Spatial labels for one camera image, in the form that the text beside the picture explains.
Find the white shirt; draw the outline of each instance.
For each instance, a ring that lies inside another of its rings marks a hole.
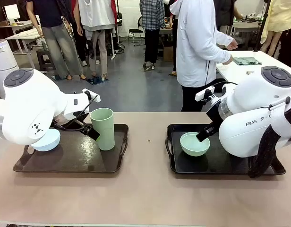
[[[78,4],[85,30],[97,31],[115,27],[111,0],[78,0]]]
[[[178,18],[177,80],[184,87],[202,87],[216,79],[216,63],[231,54],[216,43],[228,46],[233,38],[217,31],[213,0],[177,0],[170,11]]]

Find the black tray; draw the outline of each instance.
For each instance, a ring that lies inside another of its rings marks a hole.
[[[22,157],[13,170],[16,172],[115,173],[121,167],[128,146],[128,126],[115,124],[115,147],[101,151],[90,137],[76,131],[61,131],[59,145],[47,152],[28,153],[25,146]]]
[[[219,141],[219,134],[209,137],[211,146],[202,156],[192,157],[181,148],[180,138],[187,132],[199,132],[205,124],[171,124],[165,140],[172,171],[177,174],[247,175],[254,157],[241,158],[228,153]],[[264,175],[282,175],[285,169],[275,158]]]

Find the sage green cup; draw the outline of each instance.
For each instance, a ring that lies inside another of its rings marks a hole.
[[[100,150],[111,150],[115,146],[114,112],[108,108],[94,110],[91,115],[93,128],[100,133],[97,143]]]

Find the green bowl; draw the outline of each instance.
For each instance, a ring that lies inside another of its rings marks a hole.
[[[194,157],[204,155],[211,145],[208,138],[200,142],[196,137],[197,135],[198,132],[188,132],[180,138],[180,144],[183,151]]]

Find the tray handle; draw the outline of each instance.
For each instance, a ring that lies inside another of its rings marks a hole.
[[[174,156],[173,145],[172,145],[172,142],[171,142],[171,140],[169,138],[165,139],[165,147],[166,147],[167,152],[169,153],[169,156],[170,157]]]
[[[120,155],[124,155],[124,153],[125,153],[126,150],[127,150],[127,147],[128,147],[128,138],[126,137],[126,138],[123,140],[123,143],[122,143],[122,145],[121,145],[121,152],[120,152]]]

